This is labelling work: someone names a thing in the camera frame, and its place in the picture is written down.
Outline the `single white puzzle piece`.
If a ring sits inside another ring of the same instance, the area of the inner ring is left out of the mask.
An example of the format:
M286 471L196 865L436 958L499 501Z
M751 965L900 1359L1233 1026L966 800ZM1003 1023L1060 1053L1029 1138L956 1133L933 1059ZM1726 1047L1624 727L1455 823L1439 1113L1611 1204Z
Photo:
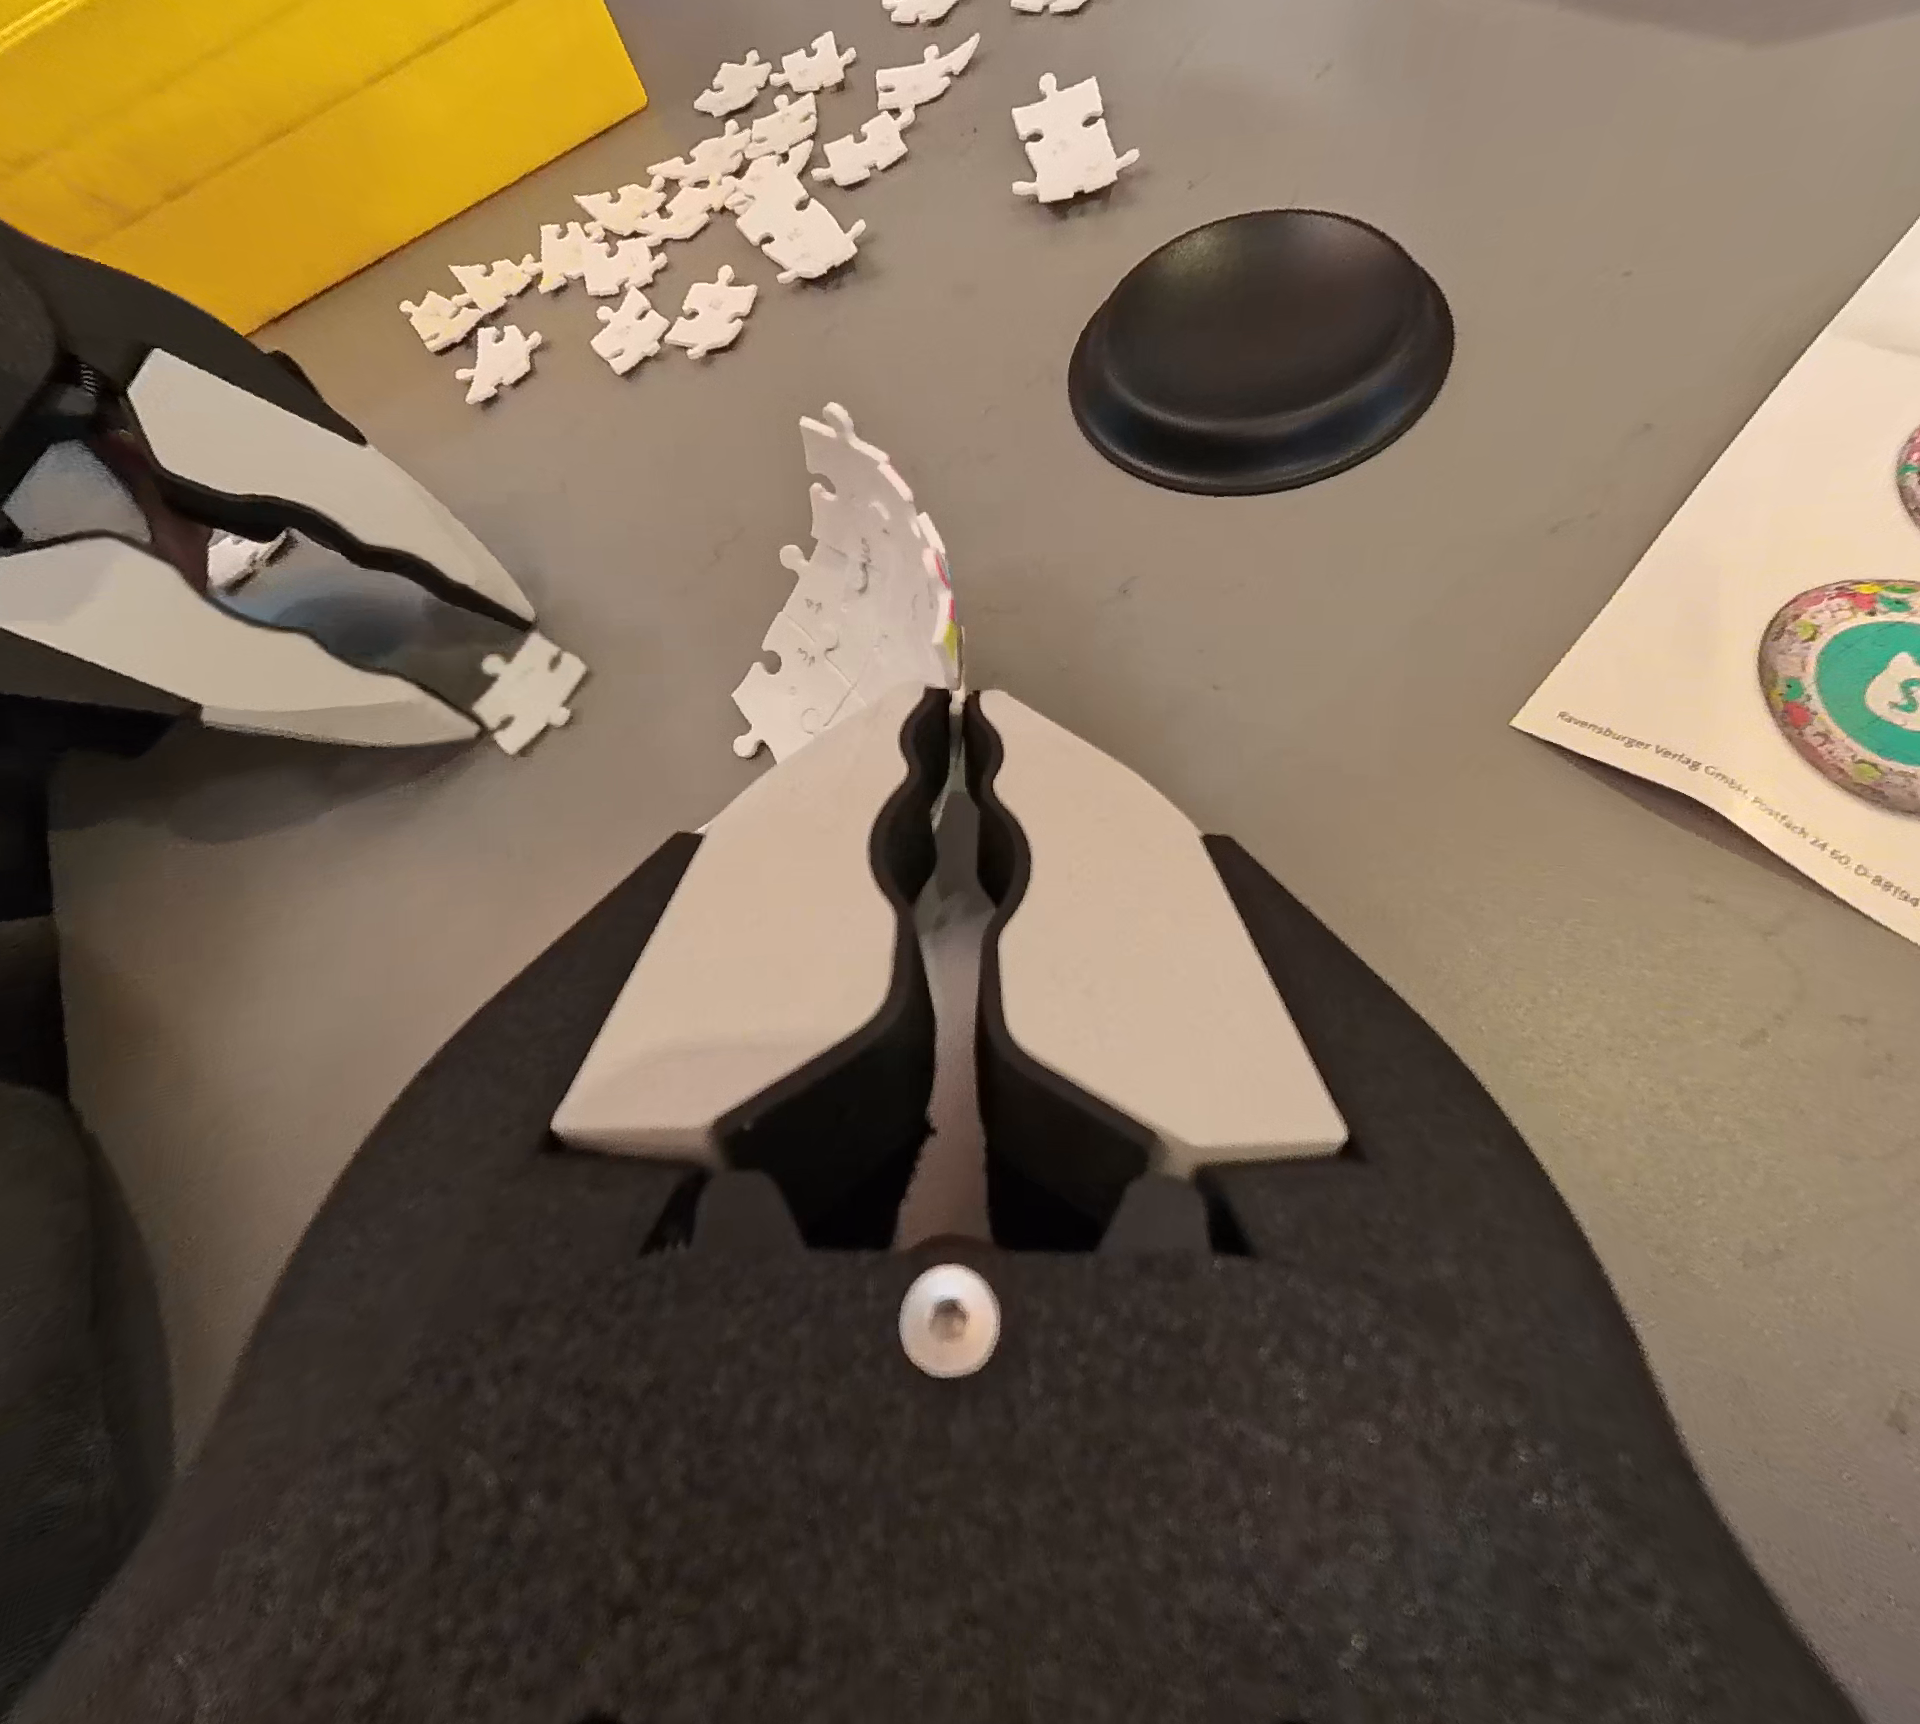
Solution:
M505 756L519 756L571 718L571 702L590 677L590 666L541 631L526 631L509 652L477 660L485 685L471 702L471 718Z

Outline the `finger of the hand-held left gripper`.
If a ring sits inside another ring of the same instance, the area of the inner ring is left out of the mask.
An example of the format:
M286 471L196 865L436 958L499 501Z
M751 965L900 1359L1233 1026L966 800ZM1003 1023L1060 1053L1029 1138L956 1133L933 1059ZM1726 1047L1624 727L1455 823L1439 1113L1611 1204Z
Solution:
M469 744L481 726L413 679L254 622L120 535L5 552L1 629L196 707L204 727L366 749Z
M243 535L291 528L446 604L533 623L509 570L377 447L165 349L146 355L127 403L181 511Z

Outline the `illustrated instruction leaflet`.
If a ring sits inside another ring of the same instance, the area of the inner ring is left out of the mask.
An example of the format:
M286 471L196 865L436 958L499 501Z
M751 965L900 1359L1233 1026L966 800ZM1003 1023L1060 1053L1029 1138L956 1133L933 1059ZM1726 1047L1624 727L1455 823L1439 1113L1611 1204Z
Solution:
M1918 227L1510 726L1667 787L1918 941Z

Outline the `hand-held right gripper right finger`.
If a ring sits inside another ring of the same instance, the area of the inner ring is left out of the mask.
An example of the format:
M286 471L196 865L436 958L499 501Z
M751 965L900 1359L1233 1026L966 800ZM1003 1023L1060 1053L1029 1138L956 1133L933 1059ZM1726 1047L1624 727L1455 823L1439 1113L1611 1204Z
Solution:
M991 1238L1083 1251L1144 1180L1335 1157L1347 1121L1200 826L1005 689L962 737Z

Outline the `black round puzzle stand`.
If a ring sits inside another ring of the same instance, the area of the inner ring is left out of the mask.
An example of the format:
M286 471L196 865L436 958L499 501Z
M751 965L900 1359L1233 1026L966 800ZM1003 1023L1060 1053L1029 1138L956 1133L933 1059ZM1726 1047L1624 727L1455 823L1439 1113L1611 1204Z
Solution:
M1302 490L1380 455L1438 399L1455 320L1380 226L1325 207L1243 210L1123 271L1065 371L1081 438L1149 485L1204 498Z

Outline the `spread of white puzzle pieces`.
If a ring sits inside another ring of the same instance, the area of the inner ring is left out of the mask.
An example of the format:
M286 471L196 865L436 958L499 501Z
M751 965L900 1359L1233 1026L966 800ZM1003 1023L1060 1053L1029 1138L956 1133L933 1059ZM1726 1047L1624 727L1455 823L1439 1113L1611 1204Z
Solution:
M651 299L670 249L726 222L780 285L823 281L852 267L868 233L828 194L846 194L895 169L909 129L975 62L982 33L941 35L971 0L875 0L900 32L928 32L918 55L872 70L872 112L822 138L819 103L849 88L858 49L823 27L780 55L724 57L693 96L717 124L684 151L648 165L643 179L577 194L575 215L537 227L536 247L448 267L450 289L398 304L436 357L467 352L454 381L471 407L523 381L543 338L509 320L521 299L577 287L595 301L590 352L616 375L674 349L700 362L731 347L760 293L731 263L684 287L676 313Z

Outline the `yellow plastic bin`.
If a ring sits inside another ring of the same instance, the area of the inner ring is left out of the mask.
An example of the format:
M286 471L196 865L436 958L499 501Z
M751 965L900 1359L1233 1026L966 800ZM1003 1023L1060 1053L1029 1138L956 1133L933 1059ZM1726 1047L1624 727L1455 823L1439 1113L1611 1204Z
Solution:
M646 103L605 0L1 0L1 215L251 332Z

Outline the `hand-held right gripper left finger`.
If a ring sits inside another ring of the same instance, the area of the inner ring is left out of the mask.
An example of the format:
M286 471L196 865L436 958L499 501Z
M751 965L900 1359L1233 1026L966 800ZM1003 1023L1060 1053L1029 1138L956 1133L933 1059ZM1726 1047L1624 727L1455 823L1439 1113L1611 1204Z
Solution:
M948 688L900 683L708 826L562 1094L575 1151L772 1180L823 1247L879 1247L930 1131L915 908L937 862Z

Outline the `curved assembled puzzle section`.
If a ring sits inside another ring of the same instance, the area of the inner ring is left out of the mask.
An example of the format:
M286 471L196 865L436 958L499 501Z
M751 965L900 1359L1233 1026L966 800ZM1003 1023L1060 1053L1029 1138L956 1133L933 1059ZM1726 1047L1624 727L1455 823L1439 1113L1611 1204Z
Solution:
M782 762L897 685L964 689L946 544L892 457L835 401L802 416L809 545L786 544L791 587L731 704L741 759Z

